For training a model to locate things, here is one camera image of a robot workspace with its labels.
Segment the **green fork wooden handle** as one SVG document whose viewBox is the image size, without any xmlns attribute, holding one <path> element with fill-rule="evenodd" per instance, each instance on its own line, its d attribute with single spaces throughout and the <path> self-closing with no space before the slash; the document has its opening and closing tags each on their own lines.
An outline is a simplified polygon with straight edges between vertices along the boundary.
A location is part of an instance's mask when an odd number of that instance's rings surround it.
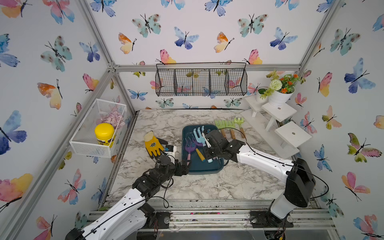
<svg viewBox="0 0 384 240">
<path fill-rule="evenodd" d="M 233 140 L 235 140 L 235 139 L 236 139 L 236 135 L 235 135 L 235 131 L 234 131 L 234 129 L 236 128 L 236 126 L 235 126 L 234 121 L 233 121 L 233 120 L 231 120 L 231 121 L 225 121 L 225 125 L 226 125 L 226 128 L 230 130 L 231 138 L 232 138 Z"/>
</svg>

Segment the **green rake wooden handle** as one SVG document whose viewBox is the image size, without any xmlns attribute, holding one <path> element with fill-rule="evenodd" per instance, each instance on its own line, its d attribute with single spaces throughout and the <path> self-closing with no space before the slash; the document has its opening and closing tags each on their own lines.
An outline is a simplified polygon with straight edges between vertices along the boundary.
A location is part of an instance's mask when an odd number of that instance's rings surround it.
<svg viewBox="0 0 384 240">
<path fill-rule="evenodd" d="M 215 125 L 218 128 L 218 130 L 220 130 L 223 137 L 226 138 L 227 136 L 226 136 L 226 132 L 225 132 L 225 128 L 226 128 L 225 121 L 215 120 Z"/>
<path fill-rule="evenodd" d="M 239 126 L 239 130 L 241 132 L 242 138 L 245 139 L 245 131 L 244 128 L 242 127 L 242 124 L 244 123 L 244 118 L 236 117 L 234 118 L 234 123 Z"/>
</svg>

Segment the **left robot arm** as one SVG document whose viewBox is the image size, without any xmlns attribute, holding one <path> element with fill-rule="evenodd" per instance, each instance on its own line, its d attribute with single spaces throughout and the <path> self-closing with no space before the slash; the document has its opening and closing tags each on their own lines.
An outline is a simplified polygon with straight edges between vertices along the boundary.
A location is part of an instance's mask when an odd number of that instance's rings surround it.
<svg viewBox="0 0 384 240">
<path fill-rule="evenodd" d="M 170 155 L 160 155 L 155 167 L 145 171 L 135 180 L 132 188 L 106 213 L 88 226 L 72 229 L 66 240 L 124 240 L 142 227 L 158 230 L 156 210 L 148 200 L 159 197 L 165 182 L 174 176 L 189 173 L 190 160 L 177 160 Z"/>
</svg>

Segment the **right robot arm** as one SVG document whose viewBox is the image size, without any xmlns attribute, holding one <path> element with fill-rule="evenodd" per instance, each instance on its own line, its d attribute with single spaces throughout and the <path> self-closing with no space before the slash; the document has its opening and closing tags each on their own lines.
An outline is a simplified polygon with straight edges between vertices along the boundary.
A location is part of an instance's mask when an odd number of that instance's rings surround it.
<svg viewBox="0 0 384 240">
<path fill-rule="evenodd" d="M 306 208 L 311 200 L 316 181 L 307 162 L 284 160 L 249 146 L 248 143 L 229 142 L 218 130 L 210 131 L 204 137 L 207 157 L 219 157 L 254 167 L 277 178 L 285 190 L 272 201 L 267 210 L 250 213 L 253 228 L 291 228 L 290 213 L 297 208 Z"/>
</svg>

